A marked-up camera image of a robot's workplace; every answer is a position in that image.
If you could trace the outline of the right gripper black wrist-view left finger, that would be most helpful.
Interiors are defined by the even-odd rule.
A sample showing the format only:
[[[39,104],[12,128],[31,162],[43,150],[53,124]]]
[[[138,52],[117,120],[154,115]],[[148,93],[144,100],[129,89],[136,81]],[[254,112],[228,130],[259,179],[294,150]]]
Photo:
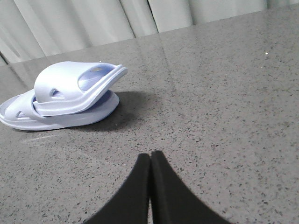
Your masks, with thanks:
[[[146,224],[149,207],[150,156],[139,154],[115,195],[85,224]]]

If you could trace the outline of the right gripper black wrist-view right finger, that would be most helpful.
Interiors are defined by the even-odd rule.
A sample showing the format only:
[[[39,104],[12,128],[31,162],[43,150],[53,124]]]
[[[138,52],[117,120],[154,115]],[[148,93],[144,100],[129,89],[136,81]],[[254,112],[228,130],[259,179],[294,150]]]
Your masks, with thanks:
[[[182,182],[162,151],[151,154],[151,207],[155,224],[228,224]]]

